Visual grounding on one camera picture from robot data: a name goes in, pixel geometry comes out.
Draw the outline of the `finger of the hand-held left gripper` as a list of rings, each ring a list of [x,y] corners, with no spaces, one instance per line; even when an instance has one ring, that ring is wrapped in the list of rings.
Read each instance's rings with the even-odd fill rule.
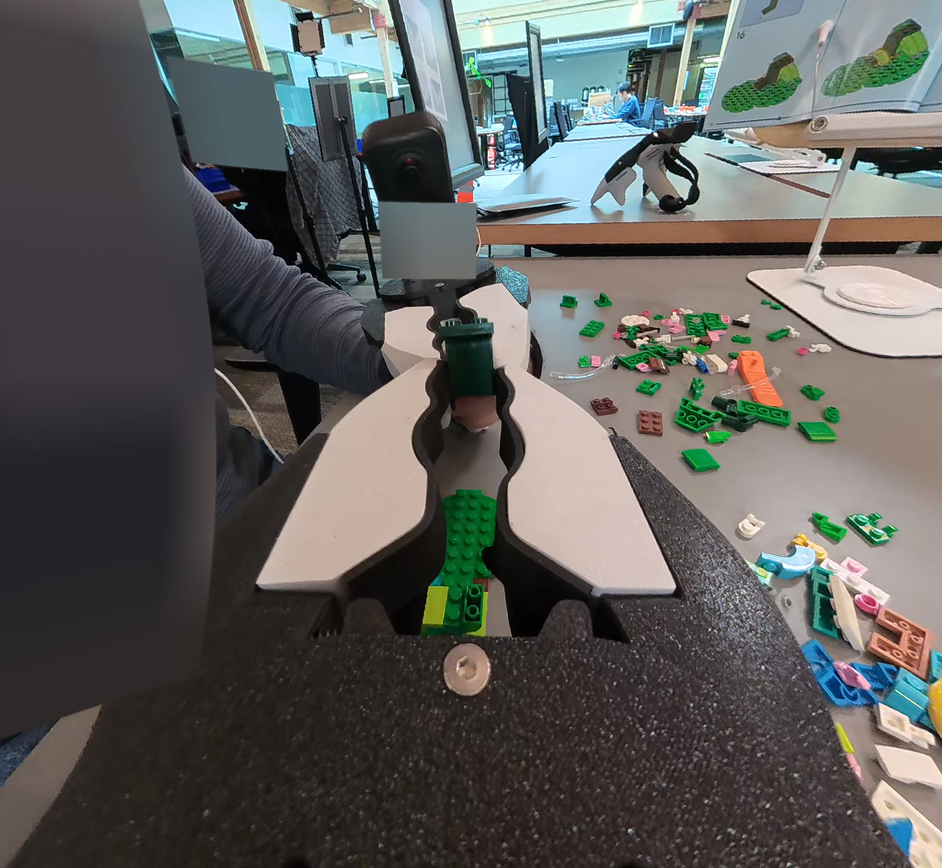
[[[494,365],[527,369],[530,360],[530,329],[527,310],[502,284],[482,286],[458,300],[477,318],[493,325],[492,350]]]
[[[416,365],[435,367],[442,357],[434,345],[431,306],[389,310],[384,315],[383,359],[396,378]]]

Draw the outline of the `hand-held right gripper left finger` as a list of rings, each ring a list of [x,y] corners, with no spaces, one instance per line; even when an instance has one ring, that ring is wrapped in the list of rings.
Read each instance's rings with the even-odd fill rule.
[[[343,608],[377,600],[397,632],[417,635],[445,558],[434,463],[448,405],[445,364],[426,358],[315,436],[312,471],[256,585],[329,594]]]

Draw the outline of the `dark green lego bracket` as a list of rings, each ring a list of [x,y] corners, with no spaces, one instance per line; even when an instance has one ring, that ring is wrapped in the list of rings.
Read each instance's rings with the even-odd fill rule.
[[[467,322],[452,318],[441,322],[439,337],[453,401],[495,395],[493,332],[493,324],[485,318]]]

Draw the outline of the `green lego build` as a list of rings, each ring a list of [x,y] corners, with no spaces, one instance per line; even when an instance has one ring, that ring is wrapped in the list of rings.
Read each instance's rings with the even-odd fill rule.
[[[442,502],[445,559],[428,587],[420,633],[484,636],[492,571],[484,554],[494,544],[497,502],[477,489],[460,489]]]

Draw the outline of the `lego instruction booklet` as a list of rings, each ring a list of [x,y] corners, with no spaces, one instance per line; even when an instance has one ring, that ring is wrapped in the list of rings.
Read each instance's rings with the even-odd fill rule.
[[[815,66],[818,28],[834,28]],[[742,0],[706,132],[818,112],[940,110],[941,0]]]

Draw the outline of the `person's left forearm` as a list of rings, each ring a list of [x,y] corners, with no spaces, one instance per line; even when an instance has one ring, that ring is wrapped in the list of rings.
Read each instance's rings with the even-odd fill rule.
[[[210,311],[281,370],[361,395],[392,380],[362,328],[364,308],[253,237],[183,169]]]

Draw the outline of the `clear curved lego piece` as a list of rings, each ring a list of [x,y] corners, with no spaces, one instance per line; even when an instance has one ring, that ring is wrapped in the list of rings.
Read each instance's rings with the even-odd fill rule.
[[[770,406],[781,406],[783,401],[778,392],[772,385],[772,381],[779,375],[781,369],[772,367],[771,373],[765,367],[749,368],[740,367],[738,373],[742,378],[742,383],[736,387],[718,392],[718,396],[723,398],[736,398],[736,400],[752,401]]]
[[[592,358],[591,368],[580,368],[578,367],[578,361],[577,361],[576,370],[565,370],[565,371],[553,370],[550,372],[550,377],[556,380],[560,380],[560,381],[585,380],[588,378],[595,377],[596,375],[603,373],[607,369],[615,369],[619,367],[621,357],[622,356],[617,355],[617,354],[609,355],[606,357],[597,356],[597,355],[591,356]]]

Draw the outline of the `pile of green brown lego pieces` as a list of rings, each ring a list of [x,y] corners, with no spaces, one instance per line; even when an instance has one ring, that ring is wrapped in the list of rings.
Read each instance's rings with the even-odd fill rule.
[[[709,443],[723,442],[727,433],[747,433],[760,423],[787,429],[793,418],[776,388],[777,377],[772,384],[784,402],[782,408],[717,395],[742,383],[736,361],[741,351],[758,351],[768,370],[778,367],[747,334],[747,319],[689,309],[669,315],[650,317],[642,313],[627,317],[613,334],[619,346],[617,355],[622,356],[616,369],[634,374],[638,378],[636,389],[643,379],[660,381],[661,389],[646,396],[649,398],[666,391],[668,377],[676,374],[677,405],[668,411],[668,420],[683,433],[703,437]],[[689,384],[694,377],[705,380],[705,391],[696,402],[689,398]]]

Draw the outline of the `pile of colourful lego pieces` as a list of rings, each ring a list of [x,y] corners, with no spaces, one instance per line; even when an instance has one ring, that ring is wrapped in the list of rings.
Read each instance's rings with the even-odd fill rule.
[[[851,558],[803,534],[749,567],[799,639],[840,754],[911,866],[940,866],[940,652]]]

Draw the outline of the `person's left hand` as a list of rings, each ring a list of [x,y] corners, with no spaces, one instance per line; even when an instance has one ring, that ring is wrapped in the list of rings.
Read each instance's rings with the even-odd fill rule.
[[[450,426],[475,434],[499,422],[495,395],[464,396],[455,399],[450,408]]]

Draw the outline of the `flat grey folder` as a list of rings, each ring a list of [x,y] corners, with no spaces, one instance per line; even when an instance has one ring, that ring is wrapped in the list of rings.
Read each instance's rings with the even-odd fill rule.
[[[508,217],[544,210],[571,207],[576,201],[567,196],[551,194],[500,195],[477,203],[478,217]]]

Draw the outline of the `spare hand-held gripper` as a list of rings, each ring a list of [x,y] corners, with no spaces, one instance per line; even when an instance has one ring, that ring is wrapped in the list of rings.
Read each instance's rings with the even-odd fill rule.
[[[622,206],[628,187],[642,172],[642,194],[652,193],[660,209],[677,213],[697,203],[699,172],[680,152],[696,133],[697,125],[685,121],[671,128],[650,132],[607,169],[591,199],[595,205],[606,194]]]

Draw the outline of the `orange brick separator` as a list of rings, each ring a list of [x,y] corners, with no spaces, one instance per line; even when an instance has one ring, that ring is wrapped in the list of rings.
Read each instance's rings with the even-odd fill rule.
[[[738,353],[737,371],[743,381],[741,398],[752,403],[782,408],[784,402],[772,384],[775,368],[768,370],[763,356],[758,351],[746,350]]]

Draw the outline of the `wooden office desk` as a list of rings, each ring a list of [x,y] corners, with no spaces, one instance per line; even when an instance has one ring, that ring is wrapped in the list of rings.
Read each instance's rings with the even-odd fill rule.
[[[518,245],[574,257],[641,255],[784,255],[806,253],[837,173],[765,176],[730,157],[744,145],[695,136],[682,146],[699,172],[700,198],[666,213],[642,195],[642,177],[620,206],[609,196],[591,204],[602,175],[639,142],[622,136],[554,145],[501,192],[570,197],[558,210],[491,219],[478,229],[484,244]],[[941,237],[940,190],[851,172],[825,236],[824,253],[887,252]]]

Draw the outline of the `printed paper sheets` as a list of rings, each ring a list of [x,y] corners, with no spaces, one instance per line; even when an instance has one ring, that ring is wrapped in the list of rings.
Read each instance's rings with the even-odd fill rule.
[[[706,147],[705,155],[769,176],[834,175],[838,171],[837,166],[817,151],[774,150],[742,143],[711,143]]]

